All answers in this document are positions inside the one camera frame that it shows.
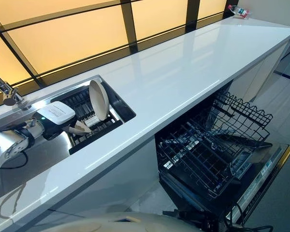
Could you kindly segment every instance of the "dish rack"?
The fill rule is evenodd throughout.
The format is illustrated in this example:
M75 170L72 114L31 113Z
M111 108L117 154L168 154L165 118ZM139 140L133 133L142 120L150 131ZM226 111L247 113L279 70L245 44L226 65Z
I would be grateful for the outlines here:
M88 86L79 87L52 100L52 102L54 101L63 102L71 107L75 111L77 120L84 124L86 120L95 116L95 112L90 102ZM122 125L123 122L118 116L115 116L114 113L114 111L113 113L110 112L104 121L100 121L89 127L91 129L91 133L86 135L67 133L72 146L71 149L69 149L70 155Z
M188 112L156 138L159 170L209 200L247 171L254 150L271 146L264 140L273 118L229 92L213 97L210 107Z

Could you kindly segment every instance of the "open dishwasher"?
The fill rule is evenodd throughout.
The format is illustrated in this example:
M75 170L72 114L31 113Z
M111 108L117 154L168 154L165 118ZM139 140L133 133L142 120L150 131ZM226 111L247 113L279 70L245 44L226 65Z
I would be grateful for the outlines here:
M178 207L167 215L244 223L290 155L266 140L273 116L227 88L155 136L160 183Z

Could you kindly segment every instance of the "beige plate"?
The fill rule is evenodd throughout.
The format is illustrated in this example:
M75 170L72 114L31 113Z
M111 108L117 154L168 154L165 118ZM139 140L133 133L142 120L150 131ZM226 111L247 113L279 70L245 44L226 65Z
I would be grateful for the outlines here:
M89 96L94 112L101 121L105 120L108 116L110 107L107 93L101 83L96 80L90 81Z

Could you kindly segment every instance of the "white countertop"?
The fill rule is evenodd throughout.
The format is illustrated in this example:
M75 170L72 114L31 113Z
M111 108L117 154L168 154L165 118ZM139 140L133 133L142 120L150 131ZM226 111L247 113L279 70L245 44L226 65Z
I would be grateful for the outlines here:
M17 194L2 196L10 218L0 218L0 231L62 200L289 38L287 26L228 18L29 94L35 99L99 74L136 117L28 181L14 212ZM0 115L9 110L1 106Z

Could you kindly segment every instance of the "chrome faucet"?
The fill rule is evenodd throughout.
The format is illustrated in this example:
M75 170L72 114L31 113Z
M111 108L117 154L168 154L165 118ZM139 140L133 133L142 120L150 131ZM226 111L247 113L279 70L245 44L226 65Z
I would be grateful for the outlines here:
M0 78L0 91L3 93L3 104L15 105L21 103L24 98L17 92L18 88L13 88L6 81Z

